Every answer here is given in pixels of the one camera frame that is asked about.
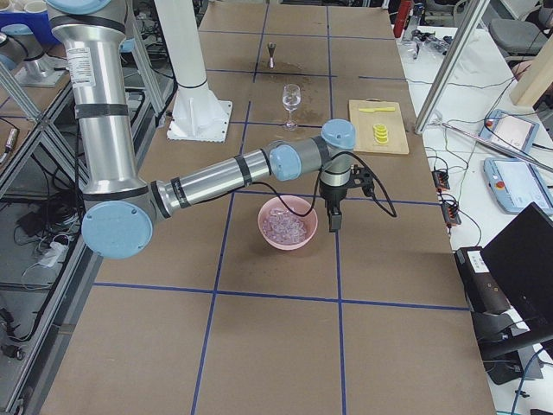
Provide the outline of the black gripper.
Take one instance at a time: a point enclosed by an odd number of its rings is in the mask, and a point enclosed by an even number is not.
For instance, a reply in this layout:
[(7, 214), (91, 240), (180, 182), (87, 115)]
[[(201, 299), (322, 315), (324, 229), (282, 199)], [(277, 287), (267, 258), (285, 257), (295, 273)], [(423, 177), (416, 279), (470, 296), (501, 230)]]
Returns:
[(331, 186), (327, 183), (321, 183), (319, 192), (327, 208), (329, 232), (336, 233), (341, 229), (342, 225), (340, 202), (347, 196), (347, 187)]

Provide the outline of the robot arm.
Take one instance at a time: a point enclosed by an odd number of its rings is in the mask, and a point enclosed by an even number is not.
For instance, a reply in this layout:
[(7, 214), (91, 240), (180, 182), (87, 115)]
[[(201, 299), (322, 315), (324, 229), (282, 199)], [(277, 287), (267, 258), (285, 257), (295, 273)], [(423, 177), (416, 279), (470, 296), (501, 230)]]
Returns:
[(294, 180), (320, 171), (320, 191), (331, 205), (329, 223), (340, 227), (338, 206), (346, 195), (356, 142), (354, 126), (327, 121), (321, 133), (278, 141), (168, 182), (140, 178), (130, 131), (120, 48), (130, 23), (125, 1), (50, 1), (54, 36), (67, 53), (89, 181), (81, 234), (95, 253), (126, 259), (144, 249), (154, 225), (181, 208), (210, 201), (266, 176)]

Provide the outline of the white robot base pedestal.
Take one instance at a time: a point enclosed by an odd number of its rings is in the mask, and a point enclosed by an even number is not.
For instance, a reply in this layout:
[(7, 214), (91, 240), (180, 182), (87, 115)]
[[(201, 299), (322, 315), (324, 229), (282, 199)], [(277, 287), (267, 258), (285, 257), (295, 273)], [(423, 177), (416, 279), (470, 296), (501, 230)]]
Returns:
[(217, 99), (208, 85), (193, 3), (161, 0), (155, 5), (177, 85), (168, 138), (222, 143), (232, 102)]

